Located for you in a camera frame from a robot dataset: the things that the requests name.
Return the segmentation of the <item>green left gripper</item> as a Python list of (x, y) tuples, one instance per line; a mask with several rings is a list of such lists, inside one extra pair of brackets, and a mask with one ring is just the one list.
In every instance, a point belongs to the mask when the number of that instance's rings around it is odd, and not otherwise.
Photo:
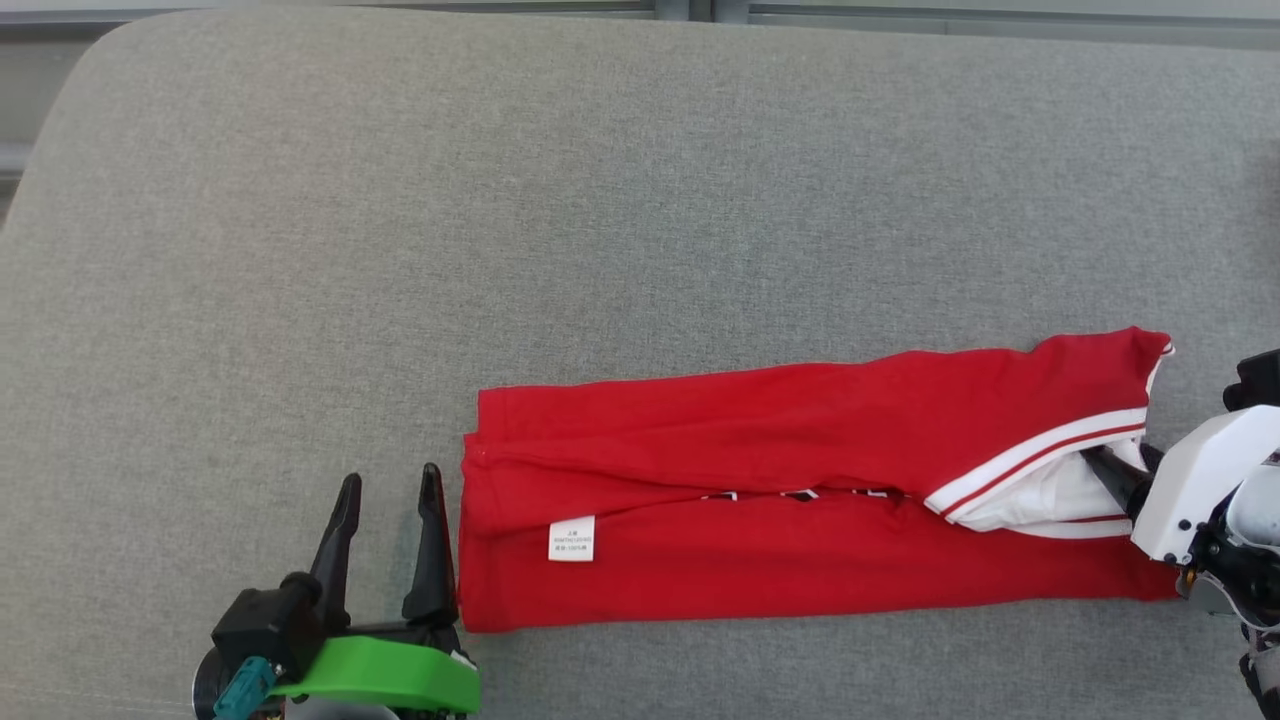
[(317, 708), (328, 700), (388, 708), (396, 716), (475, 716), (481, 679), (454, 624), (460, 610), (442, 470), (434, 462), (422, 468), (419, 550), (402, 603), (406, 621), (349, 626), (346, 589), (362, 483), (358, 473), (340, 483), (308, 573), (324, 642), (306, 674), (279, 680), (268, 702)]

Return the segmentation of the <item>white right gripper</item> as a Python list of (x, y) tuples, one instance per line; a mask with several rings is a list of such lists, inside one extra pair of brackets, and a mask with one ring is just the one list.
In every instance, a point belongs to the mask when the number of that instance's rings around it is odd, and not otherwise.
[(1260, 405), (1208, 419), (1166, 454), (1142, 445), (1146, 469), (1110, 447), (1080, 455), (1134, 521), (1132, 542), (1153, 560), (1185, 562), (1196, 528), (1279, 450), (1280, 407)]

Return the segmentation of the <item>red shorts with number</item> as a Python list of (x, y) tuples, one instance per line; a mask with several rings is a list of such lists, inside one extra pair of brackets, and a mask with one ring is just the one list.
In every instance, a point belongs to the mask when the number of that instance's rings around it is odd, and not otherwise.
[(477, 396), (472, 633), (1174, 597), (1085, 464), (1138, 461), (1172, 351), (1137, 327)]

